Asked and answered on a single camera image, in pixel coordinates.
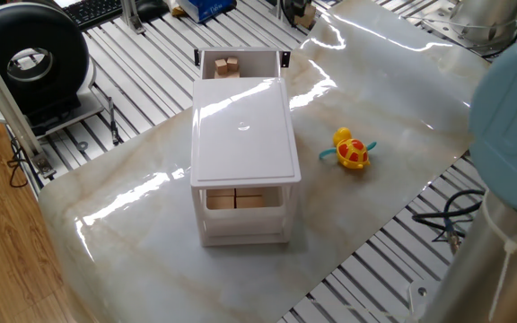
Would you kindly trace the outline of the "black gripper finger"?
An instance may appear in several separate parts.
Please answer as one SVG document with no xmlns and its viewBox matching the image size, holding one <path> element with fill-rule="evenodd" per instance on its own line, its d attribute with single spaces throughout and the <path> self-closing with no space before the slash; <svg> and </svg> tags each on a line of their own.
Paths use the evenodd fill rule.
<svg viewBox="0 0 517 323">
<path fill-rule="evenodd" d="M 306 0 L 282 0 L 281 5 L 283 14 L 291 25 L 295 25 L 296 20 L 304 16 Z"/>
</svg>

